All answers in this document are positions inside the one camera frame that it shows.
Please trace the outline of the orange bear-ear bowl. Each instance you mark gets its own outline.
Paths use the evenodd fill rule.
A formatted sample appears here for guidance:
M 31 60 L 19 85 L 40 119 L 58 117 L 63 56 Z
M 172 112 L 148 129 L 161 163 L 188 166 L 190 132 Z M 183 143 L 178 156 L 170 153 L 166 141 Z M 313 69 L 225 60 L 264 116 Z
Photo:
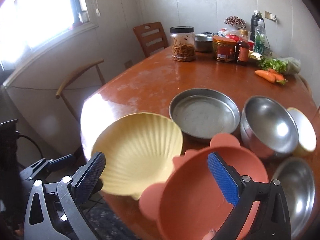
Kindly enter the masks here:
M 149 186 L 139 200 L 141 213 L 156 222 L 163 239 L 203 239 L 210 230 L 219 230 L 231 212 L 232 204 L 225 200 L 207 165 L 212 152 L 240 175 L 269 181 L 261 160 L 231 134 L 217 134 L 210 146 L 174 157 L 175 170 L 167 181 Z

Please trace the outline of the deep steel bowl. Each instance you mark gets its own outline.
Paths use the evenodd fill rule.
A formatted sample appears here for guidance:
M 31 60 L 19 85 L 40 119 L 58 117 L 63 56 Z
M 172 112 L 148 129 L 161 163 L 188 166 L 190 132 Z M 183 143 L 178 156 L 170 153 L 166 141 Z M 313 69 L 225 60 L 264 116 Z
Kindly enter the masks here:
M 240 133 L 244 146 L 260 159 L 286 158 L 298 146 L 293 117 L 281 104 L 265 96 L 253 96 L 245 102 Z

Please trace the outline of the shallow steel plate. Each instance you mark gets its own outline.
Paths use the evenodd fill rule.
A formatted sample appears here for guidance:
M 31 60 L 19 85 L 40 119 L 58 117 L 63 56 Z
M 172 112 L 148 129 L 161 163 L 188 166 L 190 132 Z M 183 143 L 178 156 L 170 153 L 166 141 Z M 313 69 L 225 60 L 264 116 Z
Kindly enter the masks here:
M 287 201 L 291 238 L 300 239 L 311 221 L 315 202 L 315 180 L 312 169 L 302 158 L 289 157 L 276 169 L 273 179 L 280 181 Z

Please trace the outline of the yellow shell-shaped plate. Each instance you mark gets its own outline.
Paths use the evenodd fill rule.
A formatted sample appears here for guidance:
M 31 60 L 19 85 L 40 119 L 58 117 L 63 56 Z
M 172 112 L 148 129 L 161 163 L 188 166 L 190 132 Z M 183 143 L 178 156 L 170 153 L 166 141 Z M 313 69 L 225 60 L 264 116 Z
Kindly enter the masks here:
M 102 131 L 92 153 L 105 155 L 102 190 L 138 200 L 152 184 L 165 182 L 180 156 L 183 134 L 171 119 L 155 113 L 126 115 Z

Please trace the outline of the steel pan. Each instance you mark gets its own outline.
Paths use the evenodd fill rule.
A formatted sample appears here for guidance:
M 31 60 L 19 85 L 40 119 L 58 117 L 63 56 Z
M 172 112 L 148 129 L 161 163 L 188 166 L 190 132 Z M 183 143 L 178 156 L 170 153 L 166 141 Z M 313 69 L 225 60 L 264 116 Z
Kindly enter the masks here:
M 219 133 L 232 134 L 240 124 L 241 115 L 235 102 L 226 94 L 192 88 L 172 99 L 169 116 L 184 134 L 198 141 L 209 141 Z

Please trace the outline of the white yellow-rimmed bowl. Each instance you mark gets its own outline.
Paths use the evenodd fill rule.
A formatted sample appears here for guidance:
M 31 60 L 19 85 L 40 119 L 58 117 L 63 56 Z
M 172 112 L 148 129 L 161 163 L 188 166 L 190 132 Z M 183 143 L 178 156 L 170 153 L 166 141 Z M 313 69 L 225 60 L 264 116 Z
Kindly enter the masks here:
M 313 153 L 317 146 L 317 138 L 313 125 L 300 110 L 289 107 L 288 112 L 294 119 L 298 129 L 298 146 L 293 152 L 295 157 L 305 157 Z

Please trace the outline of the front carrot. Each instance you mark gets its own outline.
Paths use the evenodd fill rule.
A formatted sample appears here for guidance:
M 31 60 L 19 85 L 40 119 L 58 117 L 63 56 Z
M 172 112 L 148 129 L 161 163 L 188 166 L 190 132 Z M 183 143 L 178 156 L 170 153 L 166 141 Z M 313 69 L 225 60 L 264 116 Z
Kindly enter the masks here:
M 270 83 L 275 83 L 276 82 L 276 76 L 272 74 L 269 71 L 266 70 L 256 70 L 254 72 L 257 76 L 262 77 L 263 79 L 267 80 Z

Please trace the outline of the carrot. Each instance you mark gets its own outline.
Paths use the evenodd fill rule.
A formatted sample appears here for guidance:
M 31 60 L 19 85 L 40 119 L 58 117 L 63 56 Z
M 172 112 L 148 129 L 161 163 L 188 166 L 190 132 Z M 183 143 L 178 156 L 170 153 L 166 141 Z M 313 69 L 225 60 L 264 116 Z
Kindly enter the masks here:
M 275 71 L 272 68 L 269 68 L 268 71 L 276 77 L 277 83 L 279 83 L 281 85 L 285 85 L 287 83 L 287 79 L 285 79 L 285 77 L 283 77 L 282 74 L 278 73 L 277 71 Z
M 257 76 L 262 77 L 263 79 L 267 80 L 270 83 L 275 83 L 276 82 L 276 76 L 272 74 L 269 71 L 266 70 L 256 70 L 254 72 Z

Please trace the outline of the rear carrot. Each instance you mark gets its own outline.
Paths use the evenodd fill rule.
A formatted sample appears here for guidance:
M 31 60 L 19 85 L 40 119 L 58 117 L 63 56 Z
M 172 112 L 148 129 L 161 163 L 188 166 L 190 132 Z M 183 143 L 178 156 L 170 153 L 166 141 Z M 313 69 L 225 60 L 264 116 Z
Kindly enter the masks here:
M 269 68 L 268 71 L 276 77 L 277 83 L 279 83 L 281 85 L 285 85 L 287 83 L 287 79 L 285 79 L 285 77 L 283 77 L 282 74 L 278 73 L 277 71 L 275 71 L 272 68 Z

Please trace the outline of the gold foil wrapper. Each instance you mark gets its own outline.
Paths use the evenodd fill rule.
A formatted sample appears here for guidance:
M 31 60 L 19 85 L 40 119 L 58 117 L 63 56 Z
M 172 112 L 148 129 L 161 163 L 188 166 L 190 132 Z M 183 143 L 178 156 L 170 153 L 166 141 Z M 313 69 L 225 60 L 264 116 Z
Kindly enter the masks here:
M 248 59 L 249 59 L 249 62 L 259 62 L 261 59 L 263 58 L 263 55 L 257 53 L 257 52 L 254 52 L 254 51 L 249 51 L 249 56 L 248 56 Z

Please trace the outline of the bag of green vegetables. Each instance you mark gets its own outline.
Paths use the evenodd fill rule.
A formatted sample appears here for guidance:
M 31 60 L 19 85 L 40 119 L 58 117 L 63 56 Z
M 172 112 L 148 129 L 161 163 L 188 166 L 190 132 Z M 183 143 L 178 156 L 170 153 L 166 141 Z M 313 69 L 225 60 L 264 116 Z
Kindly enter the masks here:
M 281 59 L 262 57 L 259 61 L 259 66 L 263 70 L 273 69 L 283 75 L 299 74 L 301 63 L 293 57 Z

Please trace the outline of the jar with orange lid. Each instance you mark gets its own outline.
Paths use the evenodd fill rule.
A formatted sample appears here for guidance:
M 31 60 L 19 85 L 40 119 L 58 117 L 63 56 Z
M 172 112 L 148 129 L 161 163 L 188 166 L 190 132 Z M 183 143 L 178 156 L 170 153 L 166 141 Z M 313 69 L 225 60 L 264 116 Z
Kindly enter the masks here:
M 235 48 L 235 40 L 221 36 L 213 36 L 213 57 L 217 61 L 234 62 Z

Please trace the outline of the dark sauce bottle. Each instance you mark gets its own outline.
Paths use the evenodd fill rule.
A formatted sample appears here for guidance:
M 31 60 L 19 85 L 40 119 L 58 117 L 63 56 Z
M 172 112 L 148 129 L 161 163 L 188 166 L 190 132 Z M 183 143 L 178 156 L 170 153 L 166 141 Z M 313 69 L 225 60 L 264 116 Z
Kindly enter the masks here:
M 241 29 L 239 33 L 239 40 L 236 45 L 236 62 L 238 64 L 246 65 L 248 63 L 249 49 L 248 31 Z

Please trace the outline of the steel bowl at back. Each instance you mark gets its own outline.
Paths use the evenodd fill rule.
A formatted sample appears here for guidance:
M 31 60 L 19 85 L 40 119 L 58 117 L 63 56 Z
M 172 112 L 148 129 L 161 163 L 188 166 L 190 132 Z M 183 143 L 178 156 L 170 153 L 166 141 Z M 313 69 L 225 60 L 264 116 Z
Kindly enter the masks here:
M 195 35 L 195 51 L 201 53 L 211 53 L 213 50 L 213 38 L 204 34 Z

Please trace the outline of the red white packages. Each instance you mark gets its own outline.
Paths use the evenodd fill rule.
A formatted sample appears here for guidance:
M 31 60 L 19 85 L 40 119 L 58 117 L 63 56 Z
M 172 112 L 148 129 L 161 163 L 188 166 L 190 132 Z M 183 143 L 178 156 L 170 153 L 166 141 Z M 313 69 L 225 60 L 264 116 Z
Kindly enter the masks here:
M 250 32 L 248 32 L 246 29 L 229 30 L 227 28 L 222 28 L 218 31 L 218 34 L 222 35 L 226 38 L 233 39 L 236 42 L 239 41 L 240 35 L 246 35 L 247 40 L 248 40 L 249 49 L 253 50 L 254 42 L 250 40 L 250 38 L 249 38 Z

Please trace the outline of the clear bottle green contents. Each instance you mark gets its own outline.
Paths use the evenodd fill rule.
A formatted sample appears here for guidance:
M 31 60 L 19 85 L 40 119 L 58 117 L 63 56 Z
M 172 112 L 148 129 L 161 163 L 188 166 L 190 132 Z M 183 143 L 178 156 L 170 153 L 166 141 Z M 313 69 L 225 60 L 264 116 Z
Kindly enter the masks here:
M 262 19 L 259 19 L 257 22 L 257 26 L 254 30 L 255 38 L 254 38 L 254 47 L 253 51 L 259 53 L 260 55 L 264 54 L 264 47 L 265 47 L 265 23 Z

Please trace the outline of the plastic jar black lid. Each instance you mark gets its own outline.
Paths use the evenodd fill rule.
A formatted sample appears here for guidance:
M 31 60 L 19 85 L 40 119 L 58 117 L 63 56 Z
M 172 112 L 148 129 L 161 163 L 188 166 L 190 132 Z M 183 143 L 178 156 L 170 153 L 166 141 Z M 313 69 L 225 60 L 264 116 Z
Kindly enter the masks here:
M 172 58 L 179 62 L 190 62 L 196 59 L 195 33 L 190 26 L 170 28 Z

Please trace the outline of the brown slatted wooden chair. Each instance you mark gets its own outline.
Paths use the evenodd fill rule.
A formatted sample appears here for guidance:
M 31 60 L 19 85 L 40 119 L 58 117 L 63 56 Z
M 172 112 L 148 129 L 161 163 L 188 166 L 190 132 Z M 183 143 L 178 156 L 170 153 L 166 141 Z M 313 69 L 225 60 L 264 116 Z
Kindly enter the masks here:
M 144 56 L 169 46 L 167 36 L 161 22 L 146 23 L 133 27 L 133 32 L 142 48 Z

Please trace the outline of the black thermos bottle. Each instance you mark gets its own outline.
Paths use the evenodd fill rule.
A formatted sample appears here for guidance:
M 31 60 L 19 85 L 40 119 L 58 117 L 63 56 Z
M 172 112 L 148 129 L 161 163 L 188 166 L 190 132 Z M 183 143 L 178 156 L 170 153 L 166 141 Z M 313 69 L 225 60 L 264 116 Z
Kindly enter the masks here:
M 250 23 L 250 28 L 251 28 L 251 35 L 250 35 L 250 39 L 251 41 L 254 42 L 255 39 L 255 28 L 258 26 L 258 21 L 262 20 L 264 21 L 262 14 L 259 10 L 254 10 L 253 11 L 253 15 L 251 17 L 251 23 Z

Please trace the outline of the low wall socket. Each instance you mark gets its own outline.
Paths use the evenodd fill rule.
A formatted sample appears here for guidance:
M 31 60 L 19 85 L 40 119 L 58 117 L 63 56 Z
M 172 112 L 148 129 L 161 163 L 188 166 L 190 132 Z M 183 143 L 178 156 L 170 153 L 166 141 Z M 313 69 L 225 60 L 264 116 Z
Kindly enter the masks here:
M 126 62 L 124 63 L 124 66 L 125 66 L 126 69 L 131 68 L 131 67 L 133 66 L 132 60 L 126 61 Z

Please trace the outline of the window with white frame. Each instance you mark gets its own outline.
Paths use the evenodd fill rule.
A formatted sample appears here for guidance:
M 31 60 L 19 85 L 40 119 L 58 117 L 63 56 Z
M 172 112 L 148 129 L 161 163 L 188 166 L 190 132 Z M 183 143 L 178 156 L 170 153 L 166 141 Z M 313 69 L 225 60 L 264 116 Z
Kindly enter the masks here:
M 69 37 L 97 27 L 90 0 L 4 0 L 1 71 L 18 67 Z

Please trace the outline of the wall power socket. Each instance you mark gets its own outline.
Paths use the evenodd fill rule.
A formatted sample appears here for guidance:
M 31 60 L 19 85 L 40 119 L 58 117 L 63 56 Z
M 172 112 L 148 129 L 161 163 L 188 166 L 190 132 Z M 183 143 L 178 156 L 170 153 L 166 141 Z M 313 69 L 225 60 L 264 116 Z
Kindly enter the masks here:
M 277 21 L 277 18 L 276 18 L 276 15 L 275 14 L 272 14 L 268 11 L 264 11 L 264 17 L 268 20 L 271 20 L 273 22 L 276 22 Z

